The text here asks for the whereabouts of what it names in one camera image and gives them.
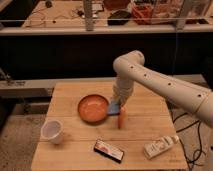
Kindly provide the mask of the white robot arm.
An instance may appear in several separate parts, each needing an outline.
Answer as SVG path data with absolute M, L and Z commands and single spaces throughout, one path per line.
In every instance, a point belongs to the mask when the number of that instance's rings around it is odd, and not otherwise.
M 140 83 L 169 102 L 195 114 L 213 129 L 213 91 L 150 70 L 144 66 L 145 57 L 140 51 L 131 51 L 113 62 L 117 73 L 113 86 L 113 99 L 124 105 L 133 93 L 134 83 Z

